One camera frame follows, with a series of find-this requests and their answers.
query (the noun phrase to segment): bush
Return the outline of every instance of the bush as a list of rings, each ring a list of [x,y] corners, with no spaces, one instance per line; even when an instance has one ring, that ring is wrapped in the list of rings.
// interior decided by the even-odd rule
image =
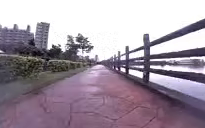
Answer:
[[[70,69],[81,68],[81,62],[72,62],[68,60],[50,60],[48,63],[48,68],[53,72],[68,71]]]
[[[0,82],[31,77],[42,71],[44,60],[34,57],[0,55]]]

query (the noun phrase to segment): sky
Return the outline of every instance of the sky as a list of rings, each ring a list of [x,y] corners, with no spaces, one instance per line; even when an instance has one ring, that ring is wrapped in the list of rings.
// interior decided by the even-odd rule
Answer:
[[[107,59],[143,45],[143,34],[155,40],[205,18],[205,0],[0,0],[3,27],[35,33],[37,22],[50,23],[49,44],[82,33],[94,45],[90,56]],[[205,47],[205,29],[151,48],[151,53]]]

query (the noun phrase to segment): water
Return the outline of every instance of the water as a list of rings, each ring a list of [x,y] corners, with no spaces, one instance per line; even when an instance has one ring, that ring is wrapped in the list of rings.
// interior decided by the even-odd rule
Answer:
[[[164,69],[173,71],[185,71],[185,72],[196,72],[205,74],[205,66],[151,66],[154,69]],[[129,70],[131,75],[142,78],[142,72]],[[158,83],[167,88],[182,92],[184,94],[190,95],[192,97],[201,99],[205,101],[205,84],[197,83],[190,80],[183,80],[179,78],[169,77],[150,73],[150,81]]]

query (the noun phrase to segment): apartment building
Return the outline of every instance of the apartment building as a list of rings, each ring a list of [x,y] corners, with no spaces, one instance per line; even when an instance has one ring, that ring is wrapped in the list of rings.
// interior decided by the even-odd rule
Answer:
[[[19,29],[17,24],[14,24],[13,28],[2,28],[2,25],[0,24],[0,44],[27,44],[29,40],[33,38],[34,34],[30,32],[29,25],[23,30]]]
[[[49,34],[49,23],[40,22],[37,23],[35,33],[35,46],[40,49],[47,49],[48,47],[48,34]]]

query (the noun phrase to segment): paved walkway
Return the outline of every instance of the paved walkway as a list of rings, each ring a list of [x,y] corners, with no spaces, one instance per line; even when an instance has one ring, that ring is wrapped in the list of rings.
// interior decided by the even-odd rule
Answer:
[[[98,65],[2,106],[0,128],[205,128],[205,121]]]

